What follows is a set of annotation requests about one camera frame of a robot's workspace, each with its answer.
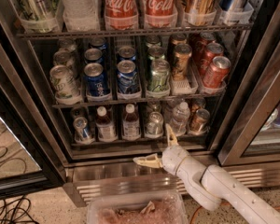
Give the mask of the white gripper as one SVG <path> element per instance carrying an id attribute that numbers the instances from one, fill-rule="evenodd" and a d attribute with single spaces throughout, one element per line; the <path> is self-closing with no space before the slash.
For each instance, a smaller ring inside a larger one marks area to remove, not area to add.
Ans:
<path id="1" fill-rule="evenodd" d="M 137 165 L 150 168 L 162 168 L 163 166 L 163 169 L 171 175 L 188 175 L 189 153 L 178 145 L 177 137 L 168 123 L 165 124 L 165 129 L 168 148 L 162 152 L 161 159 L 157 154 L 150 154 L 145 157 L 136 157 L 133 161 Z"/>

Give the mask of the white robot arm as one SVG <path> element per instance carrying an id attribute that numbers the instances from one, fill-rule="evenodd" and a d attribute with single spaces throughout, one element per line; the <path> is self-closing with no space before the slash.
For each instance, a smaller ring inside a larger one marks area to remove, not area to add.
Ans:
<path id="1" fill-rule="evenodd" d="M 157 154 L 134 158 L 141 166 L 162 168 L 177 176 L 187 193 L 203 208 L 215 211 L 226 200 L 249 224 L 280 224 L 280 213 L 221 167 L 205 166 L 178 144 L 166 125 L 167 148 Z"/>

